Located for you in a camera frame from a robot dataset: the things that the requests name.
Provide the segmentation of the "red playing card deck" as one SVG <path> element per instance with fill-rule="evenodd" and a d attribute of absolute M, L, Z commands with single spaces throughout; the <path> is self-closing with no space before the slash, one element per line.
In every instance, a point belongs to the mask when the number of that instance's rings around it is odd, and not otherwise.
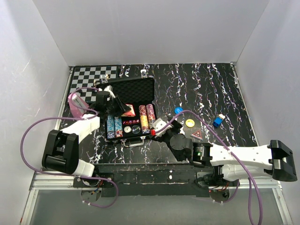
<path fill-rule="evenodd" d="M 134 111 L 133 105 L 126 104 L 126 106 L 128 106 L 130 108 L 130 111 L 123 113 L 121 116 L 122 117 L 135 117 L 136 113 Z"/>

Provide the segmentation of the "clear dealer button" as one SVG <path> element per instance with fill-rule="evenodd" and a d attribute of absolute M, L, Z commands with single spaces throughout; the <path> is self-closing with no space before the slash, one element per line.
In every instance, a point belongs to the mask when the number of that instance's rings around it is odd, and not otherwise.
<path fill-rule="evenodd" d="M 141 128 L 140 128 L 139 125 L 134 125 L 134 126 L 132 126 L 132 130 L 131 131 L 132 131 L 133 134 L 138 134 L 138 133 L 140 133 Z"/>

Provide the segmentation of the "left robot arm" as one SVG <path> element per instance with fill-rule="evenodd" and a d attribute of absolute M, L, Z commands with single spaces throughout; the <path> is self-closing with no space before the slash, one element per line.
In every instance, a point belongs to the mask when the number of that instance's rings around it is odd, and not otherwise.
<path fill-rule="evenodd" d="M 42 166 L 69 175 L 83 176 L 88 187 L 96 187 L 100 176 L 94 172 L 95 166 L 79 158 L 79 144 L 90 133 L 100 127 L 101 117 L 121 116 L 131 108 L 123 103 L 111 90 L 99 90 L 94 105 L 87 105 L 76 93 L 68 97 L 69 106 L 78 112 L 78 121 L 62 130 L 49 132 L 42 158 Z"/>

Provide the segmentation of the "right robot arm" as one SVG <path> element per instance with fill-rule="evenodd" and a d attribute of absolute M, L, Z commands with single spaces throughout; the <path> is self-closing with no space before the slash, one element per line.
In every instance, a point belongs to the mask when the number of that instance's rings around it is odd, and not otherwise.
<path fill-rule="evenodd" d="M 177 161 L 188 161 L 195 167 L 212 167 L 213 172 L 204 177 L 211 186 L 253 177 L 271 177 L 283 182 L 297 181 L 293 151 L 279 140 L 256 147 L 228 147 L 194 142 L 180 133 L 181 124 L 174 120 L 167 124 L 154 121 L 151 138 L 165 142 Z"/>

